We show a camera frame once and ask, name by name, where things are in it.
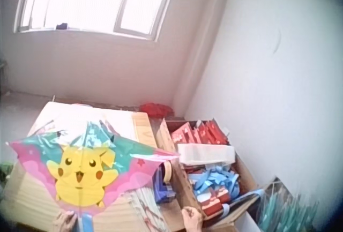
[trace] pikachu kite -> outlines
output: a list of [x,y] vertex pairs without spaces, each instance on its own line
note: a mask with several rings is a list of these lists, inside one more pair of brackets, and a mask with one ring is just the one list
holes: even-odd
[[103,169],[105,164],[112,167],[115,152],[108,147],[63,146],[60,163],[49,160],[48,170],[56,179],[56,200],[87,207],[104,207],[102,198],[105,186],[118,176],[115,169]]

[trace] cardboard box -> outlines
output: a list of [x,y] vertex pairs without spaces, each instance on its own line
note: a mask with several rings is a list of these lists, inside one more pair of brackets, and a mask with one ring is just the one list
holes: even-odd
[[[175,152],[175,145],[172,141],[170,133],[184,125],[186,122],[187,121],[163,120],[156,132],[156,143],[158,148]],[[191,127],[193,127],[195,124],[196,122],[190,122]],[[222,211],[219,211],[211,216],[206,216],[195,195],[193,194],[192,186],[188,181],[183,165],[180,164],[178,160],[172,161],[171,165],[173,169],[173,175],[170,182],[174,191],[176,192],[176,199],[181,208],[184,206],[196,208],[204,216],[205,221],[217,217],[222,213]],[[238,182],[240,184],[241,194],[257,189],[256,182],[238,155],[236,155],[236,162],[232,165],[232,168],[240,175]],[[235,205],[228,217],[225,218],[227,222],[230,223],[230,221],[233,222],[238,219],[257,199],[258,197],[252,197],[239,205]]]

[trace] white wall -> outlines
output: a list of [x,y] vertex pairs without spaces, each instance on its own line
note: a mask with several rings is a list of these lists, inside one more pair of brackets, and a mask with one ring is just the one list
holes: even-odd
[[187,119],[216,117],[260,184],[343,193],[343,0],[228,0]]
[[86,32],[14,34],[18,0],[2,0],[10,87],[112,104],[171,104],[206,1],[171,0],[159,41],[151,43]]

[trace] red packaging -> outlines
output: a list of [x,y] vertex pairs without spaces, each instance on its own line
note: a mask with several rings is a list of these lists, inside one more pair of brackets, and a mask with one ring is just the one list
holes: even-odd
[[206,126],[208,130],[210,131],[210,133],[219,142],[218,144],[222,144],[222,145],[228,144],[227,136],[225,136],[225,134],[220,130],[217,122],[214,119],[206,122]]
[[198,128],[201,140],[204,142],[204,144],[211,144],[215,145],[216,141],[215,138],[209,133],[208,128],[204,123],[201,123]]
[[206,216],[211,216],[222,209],[220,200],[212,194],[209,200],[199,202]]
[[186,124],[182,125],[180,128],[178,128],[176,131],[174,131],[173,133],[171,133],[171,137],[172,138],[179,138],[181,135],[184,135],[184,140],[182,141],[178,141],[175,143],[196,143],[196,140],[194,138],[193,135],[193,131],[192,128],[189,124],[189,122],[187,122]]
[[186,140],[186,136],[185,134],[182,132],[182,131],[175,131],[171,134],[171,139],[173,140],[173,142],[175,144],[177,143],[184,143],[186,144],[187,143],[187,140]]
[[193,130],[193,135],[194,135],[194,138],[195,138],[195,142],[197,144],[204,144],[204,142],[202,141],[202,139],[200,137],[199,131],[197,129]]

